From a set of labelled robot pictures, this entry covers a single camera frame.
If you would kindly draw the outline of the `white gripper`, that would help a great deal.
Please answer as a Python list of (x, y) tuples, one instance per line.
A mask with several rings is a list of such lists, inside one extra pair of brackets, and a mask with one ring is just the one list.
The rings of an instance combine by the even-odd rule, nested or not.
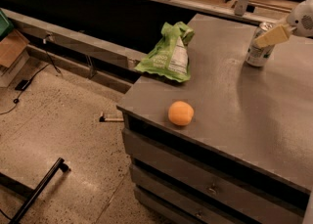
[(278, 24), (256, 37), (253, 43), (260, 48), (286, 42), (291, 35), (313, 36), (313, 0), (305, 0), (292, 9), (286, 24)]

